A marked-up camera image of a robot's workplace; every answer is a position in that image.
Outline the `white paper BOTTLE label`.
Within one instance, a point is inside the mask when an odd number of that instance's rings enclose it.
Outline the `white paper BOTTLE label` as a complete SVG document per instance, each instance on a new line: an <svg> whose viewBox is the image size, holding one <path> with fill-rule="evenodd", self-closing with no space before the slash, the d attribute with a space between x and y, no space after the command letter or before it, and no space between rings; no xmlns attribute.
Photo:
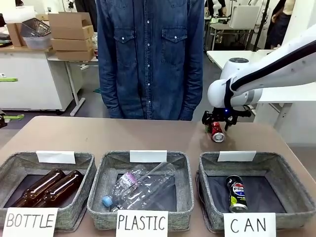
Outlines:
<svg viewBox="0 0 316 237"><path fill-rule="evenodd" d="M10 207L2 237L53 237L58 208Z"/></svg>

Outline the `brown glass bottle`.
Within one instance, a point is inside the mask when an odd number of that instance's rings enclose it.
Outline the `brown glass bottle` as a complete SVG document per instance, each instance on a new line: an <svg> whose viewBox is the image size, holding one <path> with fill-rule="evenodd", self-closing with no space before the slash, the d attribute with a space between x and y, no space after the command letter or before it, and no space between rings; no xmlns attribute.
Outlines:
<svg viewBox="0 0 316 237"><path fill-rule="evenodd" d="M70 172L51 186L33 207L59 207L79 188L83 178L84 176L78 170Z"/></svg>
<svg viewBox="0 0 316 237"><path fill-rule="evenodd" d="M44 193L65 177L60 169L51 170L48 174L28 187L21 197L10 207L33 207L44 195Z"/></svg>

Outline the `blank white card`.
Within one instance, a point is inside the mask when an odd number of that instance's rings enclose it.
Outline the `blank white card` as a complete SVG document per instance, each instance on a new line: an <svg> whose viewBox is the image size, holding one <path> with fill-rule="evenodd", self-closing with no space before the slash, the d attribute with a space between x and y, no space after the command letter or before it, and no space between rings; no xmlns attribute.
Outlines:
<svg viewBox="0 0 316 237"><path fill-rule="evenodd" d="M132 163L161 163L167 161L167 150L130 150Z"/></svg>
<svg viewBox="0 0 316 237"><path fill-rule="evenodd" d="M252 162L256 151L220 151L218 162Z"/></svg>
<svg viewBox="0 0 316 237"><path fill-rule="evenodd" d="M76 164L74 151L36 151L40 163Z"/></svg>

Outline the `clear blue-capped plastic bottle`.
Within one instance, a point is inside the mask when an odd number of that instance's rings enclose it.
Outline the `clear blue-capped plastic bottle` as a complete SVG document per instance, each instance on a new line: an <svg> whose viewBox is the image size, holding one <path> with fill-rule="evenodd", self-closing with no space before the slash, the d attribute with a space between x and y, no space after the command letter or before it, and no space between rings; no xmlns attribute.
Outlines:
<svg viewBox="0 0 316 237"><path fill-rule="evenodd" d="M123 193L142 177L147 172L144 165L138 164L131 170L125 172L114 184L111 192L102 197L102 204L105 207L114 207L122 200Z"/></svg>

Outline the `white metal box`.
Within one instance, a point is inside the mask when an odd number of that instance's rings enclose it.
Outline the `white metal box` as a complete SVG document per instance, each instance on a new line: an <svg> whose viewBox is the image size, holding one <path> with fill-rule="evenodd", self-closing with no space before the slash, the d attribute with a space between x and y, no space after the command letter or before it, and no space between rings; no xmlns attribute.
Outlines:
<svg viewBox="0 0 316 237"><path fill-rule="evenodd" d="M253 30L259 16L260 7L252 5L234 6L229 27L236 30Z"/></svg>

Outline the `closed flat cardboard box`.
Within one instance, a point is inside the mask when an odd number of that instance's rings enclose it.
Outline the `closed flat cardboard box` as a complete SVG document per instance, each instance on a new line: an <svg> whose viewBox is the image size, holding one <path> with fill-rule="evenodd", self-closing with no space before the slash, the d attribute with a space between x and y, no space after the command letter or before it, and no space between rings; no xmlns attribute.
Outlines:
<svg viewBox="0 0 316 237"><path fill-rule="evenodd" d="M90 61L94 56L94 49L89 51L56 51L59 60Z"/></svg>
<svg viewBox="0 0 316 237"><path fill-rule="evenodd" d="M92 38L77 39L52 39L52 47L56 51L89 51L93 49Z"/></svg>

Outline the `open cardboard box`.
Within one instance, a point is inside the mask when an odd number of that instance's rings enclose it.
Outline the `open cardboard box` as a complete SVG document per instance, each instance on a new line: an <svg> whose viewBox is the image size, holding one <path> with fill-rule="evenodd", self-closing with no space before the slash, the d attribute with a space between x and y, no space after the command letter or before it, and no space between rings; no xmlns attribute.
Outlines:
<svg viewBox="0 0 316 237"><path fill-rule="evenodd" d="M90 15L86 12L50 13L48 20L54 39L86 40L94 35Z"/></svg>

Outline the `red soda can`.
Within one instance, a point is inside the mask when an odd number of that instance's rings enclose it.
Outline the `red soda can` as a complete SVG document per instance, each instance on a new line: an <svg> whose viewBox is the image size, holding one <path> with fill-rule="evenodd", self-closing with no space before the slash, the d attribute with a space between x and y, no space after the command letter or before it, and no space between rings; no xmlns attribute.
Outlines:
<svg viewBox="0 0 316 237"><path fill-rule="evenodd" d="M221 143L225 140L225 134L223 133L219 122L212 123L211 138L216 143Z"/></svg>

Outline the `white paper PLASTIC label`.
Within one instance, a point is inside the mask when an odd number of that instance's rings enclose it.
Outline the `white paper PLASTIC label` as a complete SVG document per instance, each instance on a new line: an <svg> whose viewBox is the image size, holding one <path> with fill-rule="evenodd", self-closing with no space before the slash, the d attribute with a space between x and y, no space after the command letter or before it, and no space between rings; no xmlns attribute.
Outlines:
<svg viewBox="0 0 316 237"><path fill-rule="evenodd" d="M116 237L167 237L168 211L119 210Z"/></svg>

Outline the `white desk with legs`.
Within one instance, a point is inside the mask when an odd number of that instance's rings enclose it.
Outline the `white desk with legs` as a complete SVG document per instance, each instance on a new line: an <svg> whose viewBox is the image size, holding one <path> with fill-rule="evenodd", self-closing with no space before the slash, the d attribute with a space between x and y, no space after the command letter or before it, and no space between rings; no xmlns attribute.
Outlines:
<svg viewBox="0 0 316 237"><path fill-rule="evenodd" d="M91 67L98 67L98 59L94 56L90 61L66 61L66 60L59 60L55 53L50 56L47 56L47 60L60 61L60 62L63 62L65 65L67 78L69 80L72 96L75 102L75 107L70 111L70 116L74 117L78 113L79 109L83 106L84 102L86 101L86 98L78 97L79 90L76 90L75 88L74 78L73 78L73 74L71 70L71 64L76 64L77 66L80 66L81 64L88 64Z"/></svg>

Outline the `black Pepsi can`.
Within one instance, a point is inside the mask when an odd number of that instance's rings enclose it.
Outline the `black Pepsi can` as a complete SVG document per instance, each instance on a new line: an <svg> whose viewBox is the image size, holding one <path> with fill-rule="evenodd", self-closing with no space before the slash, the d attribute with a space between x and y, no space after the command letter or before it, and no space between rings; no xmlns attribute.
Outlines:
<svg viewBox="0 0 316 237"><path fill-rule="evenodd" d="M229 192L229 211L231 213L247 212L248 206L241 177L230 175L226 178L226 184Z"/></svg>

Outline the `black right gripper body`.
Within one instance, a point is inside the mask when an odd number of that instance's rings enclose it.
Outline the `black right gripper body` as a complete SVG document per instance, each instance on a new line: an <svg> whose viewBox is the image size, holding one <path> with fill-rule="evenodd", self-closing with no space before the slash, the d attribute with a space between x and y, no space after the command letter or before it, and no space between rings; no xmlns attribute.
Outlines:
<svg viewBox="0 0 316 237"><path fill-rule="evenodd" d="M226 122L228 124L237 123L237 114L234 109L213 108L213 111L205 111L202 116L202 124L211 124L213 122Z"/></svg>

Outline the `clear capless plastic bottle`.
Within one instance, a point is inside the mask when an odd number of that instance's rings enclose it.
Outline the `clear capless plastic bottle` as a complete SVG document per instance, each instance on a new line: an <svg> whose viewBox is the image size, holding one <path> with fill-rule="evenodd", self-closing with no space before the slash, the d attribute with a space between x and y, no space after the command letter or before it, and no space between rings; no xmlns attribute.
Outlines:
<svg viewBox="0 0 316 237"><path fill-rule="evenodd" d="M162 162L154 169L140 177L135 184L125 189L117 204L111 208L118 210L165 210L162 200L168 196L175 185L175 167Z"/></svg>

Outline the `black tripod pole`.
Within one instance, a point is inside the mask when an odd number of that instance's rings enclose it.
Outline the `black tripod pole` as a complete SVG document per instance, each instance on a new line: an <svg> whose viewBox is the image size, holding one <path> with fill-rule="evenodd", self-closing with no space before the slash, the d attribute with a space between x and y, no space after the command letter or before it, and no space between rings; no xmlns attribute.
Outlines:
<svg viewBox="0 0 316 237"><path fill-rule="evenodd" d="M262 3L265 5L265 8L264 8L264 12L262 14L262 20L260 22L260 27L259 27L259 30L257 32L257 37L256 37L256 40L255 40L255 44L254 44L253 49L252 49L253 52L257 51L257 45L258 45L258 42L259 42L259 39L260 39L260 36L261 36L261 32L262 32L263 26L264 26L264 24L266 22L266 17L268 15L267 12L268 12L268 8L269 8L270 0L262 0Z"/></svg>

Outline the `white foam box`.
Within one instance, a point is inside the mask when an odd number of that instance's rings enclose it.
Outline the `white foam box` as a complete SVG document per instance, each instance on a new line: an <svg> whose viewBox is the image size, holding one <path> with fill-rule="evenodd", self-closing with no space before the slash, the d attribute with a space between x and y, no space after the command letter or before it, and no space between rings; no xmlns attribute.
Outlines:
<svg viewBox="0 0 316 237"><path fill-rule="evenodd" d="M36 12L33 6L20 6L8 8L1 12L5 23L22 23L23 21L36 17Z"/></svg>

